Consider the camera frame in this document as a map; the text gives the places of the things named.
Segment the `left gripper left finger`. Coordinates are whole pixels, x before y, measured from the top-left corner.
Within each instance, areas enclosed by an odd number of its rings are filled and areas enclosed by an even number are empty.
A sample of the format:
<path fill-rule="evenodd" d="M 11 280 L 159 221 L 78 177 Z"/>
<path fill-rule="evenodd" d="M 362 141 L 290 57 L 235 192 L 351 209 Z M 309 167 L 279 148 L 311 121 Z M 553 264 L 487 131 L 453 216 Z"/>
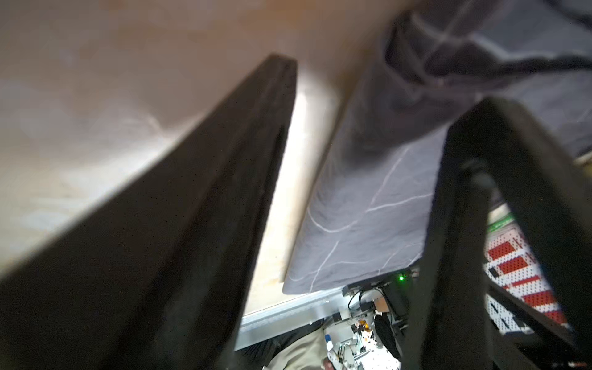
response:
<path fill-rule="evenodd" d="M 1 280 L 4 369 L 224 369 L 294 109 L 272 54 L 166 157 Z"/>

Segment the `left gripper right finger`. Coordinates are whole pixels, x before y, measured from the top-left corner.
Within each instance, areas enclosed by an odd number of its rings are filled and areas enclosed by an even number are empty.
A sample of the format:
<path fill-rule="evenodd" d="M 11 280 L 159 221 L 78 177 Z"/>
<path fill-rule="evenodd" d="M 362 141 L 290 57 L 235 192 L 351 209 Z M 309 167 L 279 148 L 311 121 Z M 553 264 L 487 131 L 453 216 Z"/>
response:
<path fill-rule="evenodd" d="M 567 154 L 519 103 L 450 127 L 405 369 L 591 367 L 591 154 Z"/>

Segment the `dark grey checked pillowcase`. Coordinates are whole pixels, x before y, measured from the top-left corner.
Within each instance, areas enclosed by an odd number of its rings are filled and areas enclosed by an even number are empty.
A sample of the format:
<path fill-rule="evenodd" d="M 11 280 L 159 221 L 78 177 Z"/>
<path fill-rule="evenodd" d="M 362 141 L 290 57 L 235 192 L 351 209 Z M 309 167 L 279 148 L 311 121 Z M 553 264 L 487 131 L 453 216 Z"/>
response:
<path fill-rule="evenodd" d="M 422 256 L 447 131 L 486 97 L 591 150 L 589 1 L 424 1 L 379 40 L 331 143 L 282 291 L 308 294 Z"/>

